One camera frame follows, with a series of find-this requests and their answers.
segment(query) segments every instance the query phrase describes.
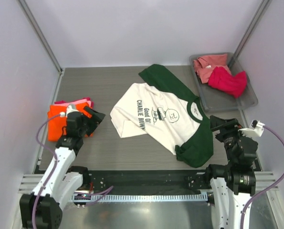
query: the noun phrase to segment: charlie brown graphic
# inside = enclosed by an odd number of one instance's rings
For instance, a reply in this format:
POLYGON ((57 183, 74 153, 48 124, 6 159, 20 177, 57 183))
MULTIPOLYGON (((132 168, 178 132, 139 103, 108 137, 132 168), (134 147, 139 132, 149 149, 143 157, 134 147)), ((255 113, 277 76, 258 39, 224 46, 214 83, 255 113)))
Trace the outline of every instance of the charlie brown graphic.
POLYGON ((162 107, 158 107, 157 110, 155 111, 152 108, 151 114, 153 117, 153 123, 155 123, 157 120, 160 121, 167 120, 170 123, 175 123, 176 121, 179 120, 179 113, 174 109, 167 109, 166 111, 164 111, 162 107))

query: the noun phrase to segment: gray table surface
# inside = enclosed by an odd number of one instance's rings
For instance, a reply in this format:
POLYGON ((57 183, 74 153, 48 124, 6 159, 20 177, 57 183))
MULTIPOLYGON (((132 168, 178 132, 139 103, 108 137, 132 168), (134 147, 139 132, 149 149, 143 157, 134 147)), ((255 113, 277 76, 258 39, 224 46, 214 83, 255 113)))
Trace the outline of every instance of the gray table surface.
MULTIPOLYGON (((198 95, 189 66, 168 66, 193 93, 198 95)), ((121 139, 111 123, 110 112, 117 101, 133 83, 144 83, 138 73, 141 67, 98 67, 66 68, 61 81, 57 100, 72 101, 91 97, 94 109, 105 113, 106 118, 94 132, 94 136, 84 139, 73 165, 85 166, 89 170, 153 170, 153 169, 192 169, 176 160, 166 148, 149 135, 121 139)), ((214 113, 221 118, 237 118, 242 122, 239 111, 214 113)), ((54 148, 55 143, 46 142, 54 148)), ((40 169, 46 169, 52 159, 44 150, 40 169)), ((223 144, 214 139, 214 155, 201 168, 208 164, 226 164, 223 144)))

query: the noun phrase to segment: pink cloth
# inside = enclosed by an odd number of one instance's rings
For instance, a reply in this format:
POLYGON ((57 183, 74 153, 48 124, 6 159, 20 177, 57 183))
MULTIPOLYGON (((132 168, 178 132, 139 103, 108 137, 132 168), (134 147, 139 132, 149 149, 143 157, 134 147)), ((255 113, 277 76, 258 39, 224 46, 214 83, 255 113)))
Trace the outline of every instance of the pink cloth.
POLYGON ((85 98, 74 100, 74 101, 71 101, 71 102, 66 102, 65 100, 60 100, 60 101, 56 101, 54 104, 74 103, 76 101, 80 101, 80 100, 83 100, 83 99, 85 99, 86 101, 91 101, 90 97, 85 97, 85 98))
POLYGON ((75 100, 75 101, 71 101, 71 102, 66 102, 64 100, 61 100, 61 101, 55 102, 54 104, 56 106, 68 106, 69 104, 82 104, 82 103, 88 103, 90 107, 94 106, 94 102, 92 102, 89 97, 79 99, 79 100, 75 100))
POLYGON ((246 72, 232 76, 225 68, 216 67, 209 78, 209 86, 238 98, 247 86, 246 72))
POLYGON ((200 77, 201 82, 207 83, 210 75, 216 67, 223 67, 229 74, 231 74, 231 71, 227 66, 227 59, 227 54, 221 54, 201 56, 194 60, 194 69, 200 77))

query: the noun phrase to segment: cable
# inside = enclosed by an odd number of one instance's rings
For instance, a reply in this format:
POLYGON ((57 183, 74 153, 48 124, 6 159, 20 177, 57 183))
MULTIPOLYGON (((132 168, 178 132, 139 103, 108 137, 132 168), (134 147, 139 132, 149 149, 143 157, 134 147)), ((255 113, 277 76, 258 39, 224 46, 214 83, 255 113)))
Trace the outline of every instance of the cable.
POLYGON ((60 116, 60 114, 55 115, 55 116, 47 119, 40 126, 40 128, 38 129, 37 134, 36 134, 36 141, 37 141, 37 143, 40 144, 44 149, 47 149, 48 151, 50 151, 52 153, 53 157, 55 158, 55 162, 54 162, 54 165, 53 165, 53 168, 52 168, 51 172, 47 176, 47 179, 44 181, 43 185, 41 186, 41 188, 39 190, 39 193, 36 196, 35 202, 34 202, 33 207, 32 207, 32 227, 33 227, 33 229, 37 229, 37 225, 36 225, 36 209, 37 209, 37 205, 38 205, 38 202, 39 202, 39 199, 40 199, 40 195, 41 195, 42 191, 45 189, 45 186, 46 186, 47 182, 52 177, 52 175, 53 175, 53 173, 54 173, 54 171, 55 171, 55 169, 57 167, 57 163, 58 163, 58 161, 57 161, 57 154, 55 153, 55 151, 39 141, 39 133, 40 133, 42 127, 44 127, 49 121, 51 121, 52 119, 54 119, 56 117, 59 117, 59 116, 60 116))
POLYGON ((74 192, 74 194, 81 194, 81 195, 88 195, 88 196, 98 196, 98 195, 102 195, 106 192, 110 192, 113 189, 113 186, 111 186, 110 188, 107 188, 105 191, 102 192, 98 192, 98 193, 84 193, 84 192, 74 192))
MULTIPOLYGON (((284 146, 284 140, 271 128, 267 127, 264 125, 264 128, 269 130, 271 133, 273 133, 279 140, 280 142, 283 144, 284 146)), ((273 187, 275 187, 277 184, 279 184, 282 180, 284 179, 284 173, 281 175, 280 178, 278 178, 272 185, 270 185, 269 187, 265 188, 263 191, 257 193, 256 195, 254 195, 251 199, 249 199, 249 201, 246 203, 246 205, 244 206, 243 210, 242 210, 242 217, 241 217, 241 229, 243 229, 243 223, 244 223, 244 219, 245 219, 245 213, 246 210, 248 208, 248 206, 253 202, 253 200, 255 200, 256 198, 258 198, 260 195, 264 194, 265 192, 267 192, 268 190, 272 189, 273 187)))
POLYGON ((97 200, 95 200, 95 201, 93 201, 93 202, 86 203, 85 205, 86 205, 86 206, 91 206, 91 205, 96 204, 98 201, 100 201, 102 198, 104 198, 106 195, 108 195, 108 193, 111 192, 112 189, 113 189, 113 186, 111 186, 110 188, 108 188, 108 189, 107 189, 107 192, 104 193, 100 198, 98 198, 97 200))

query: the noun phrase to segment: green sleeve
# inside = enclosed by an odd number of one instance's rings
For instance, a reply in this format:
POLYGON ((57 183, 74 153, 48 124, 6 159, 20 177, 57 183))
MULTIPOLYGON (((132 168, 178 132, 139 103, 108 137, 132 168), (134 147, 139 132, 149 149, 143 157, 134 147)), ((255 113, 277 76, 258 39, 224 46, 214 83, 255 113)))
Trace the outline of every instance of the green sleeve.
POLYGON ((166 67, 153 64, 139 73, 141 78, 149 85, 156 87, 159 91, 173 93, 179 99, 194 101, 198 98, 166 67))

